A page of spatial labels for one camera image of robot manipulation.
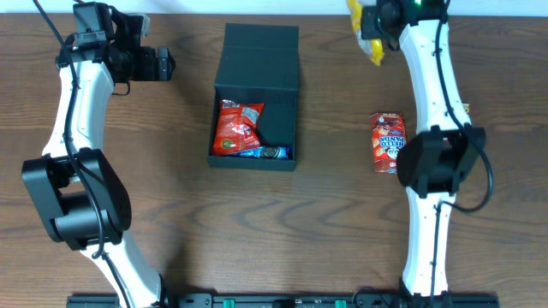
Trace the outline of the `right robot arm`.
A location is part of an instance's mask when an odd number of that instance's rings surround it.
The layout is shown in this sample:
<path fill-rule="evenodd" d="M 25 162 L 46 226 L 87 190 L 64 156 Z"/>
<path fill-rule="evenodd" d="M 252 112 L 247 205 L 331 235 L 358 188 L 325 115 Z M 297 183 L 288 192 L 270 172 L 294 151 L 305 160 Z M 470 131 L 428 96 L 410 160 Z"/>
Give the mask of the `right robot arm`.
<path fill-rule="evenodd" d="M 493 193 L 485 129 L 473 126 L 450 58 L 447 1 L 349 2 L 356 38 L 376 65 L 401 51 L 412 81 L 416 135 L 396 133 L 399 115 L 372 117 L 376 167 L 395 173 L 409 202 L 408 256 L 393 307 L 455 307 L 445 259 L 453 210 L 481 210 Z"/>

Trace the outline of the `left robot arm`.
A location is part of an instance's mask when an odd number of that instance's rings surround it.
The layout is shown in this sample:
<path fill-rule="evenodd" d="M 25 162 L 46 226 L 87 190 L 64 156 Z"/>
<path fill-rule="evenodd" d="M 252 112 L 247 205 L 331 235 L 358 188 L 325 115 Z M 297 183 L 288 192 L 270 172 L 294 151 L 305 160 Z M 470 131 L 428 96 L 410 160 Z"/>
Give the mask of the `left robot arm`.
<path fill-rule="evenodd" d="M 84 1 L 73 11 L 76 30 L 59 39 L 55 125 L 41 156 L 23 163 L 23 183 L 49 237 L 90 259 L 115 289 L 107 305 L 176 307 L 178 298 L 130 233 L 130 198 L 103 152 L 116 86 L 168 81 L 175 60 L 167 48 L 141 43 L 150 31 L 147 15 Z"/>

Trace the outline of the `yellow snack bag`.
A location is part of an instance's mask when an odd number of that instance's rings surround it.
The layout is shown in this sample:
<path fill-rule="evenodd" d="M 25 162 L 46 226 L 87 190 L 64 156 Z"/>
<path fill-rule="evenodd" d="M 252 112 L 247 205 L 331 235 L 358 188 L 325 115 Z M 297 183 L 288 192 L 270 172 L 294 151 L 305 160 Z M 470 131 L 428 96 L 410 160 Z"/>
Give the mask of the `yellow snack bag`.
<path fill-rule="evenodd" d="M 372 25 L 377 8 L 376 0 L 347 0 L 352 31 L 355 34 L 359 47 L 376 66 L 380 66 L 384 58 L 384 48 L 380 37 L 364 38 L 372 34 L 375 27 Z"/>

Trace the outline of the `black gift box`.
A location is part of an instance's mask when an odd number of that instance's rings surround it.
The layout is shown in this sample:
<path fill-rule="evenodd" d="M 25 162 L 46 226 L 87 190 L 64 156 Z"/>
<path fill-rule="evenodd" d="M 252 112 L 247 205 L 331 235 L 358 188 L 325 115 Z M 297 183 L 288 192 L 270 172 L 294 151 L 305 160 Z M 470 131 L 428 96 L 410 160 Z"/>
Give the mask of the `black gift box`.
<path fill-rule="evenodd" d="M 214 82 L 207 162 L 211 167 L 293 171 L 300 90 L 299 27 L 228 23 Z M 219 102 L 263 104 L 257 135 L 262 146 L 289 149 L 287 159 L 214 156 Z"/>

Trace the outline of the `blue Oreo cookie pack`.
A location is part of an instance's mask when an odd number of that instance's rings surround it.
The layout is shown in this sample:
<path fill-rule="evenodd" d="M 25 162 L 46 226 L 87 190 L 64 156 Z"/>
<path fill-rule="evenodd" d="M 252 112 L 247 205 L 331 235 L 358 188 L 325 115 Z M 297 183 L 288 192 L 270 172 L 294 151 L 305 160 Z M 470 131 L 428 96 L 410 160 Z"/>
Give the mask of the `blue Oreo cookie pack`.
<path fill-rule="evenodd" d="M 260 146 L 253 149 L 238 151 L 230 154 L 231 157 L 258 158 L 258 159 L 289 159 L 289 148 L 284 146 Z"/>

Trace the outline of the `red snack bag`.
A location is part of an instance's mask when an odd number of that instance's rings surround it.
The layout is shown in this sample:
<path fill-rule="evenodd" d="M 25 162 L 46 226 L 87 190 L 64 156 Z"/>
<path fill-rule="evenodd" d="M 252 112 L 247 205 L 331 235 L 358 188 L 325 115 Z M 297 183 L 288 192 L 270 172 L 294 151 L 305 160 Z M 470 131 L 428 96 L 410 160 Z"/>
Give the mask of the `red snack bag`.
<path fill-rule="evenodd" d="M 219 102 L 219 107 L 211 149 L 214 156 L 228 156 L 260 147 L 256 130 L 263 104 L 240 104 L 224 99 Z"/>

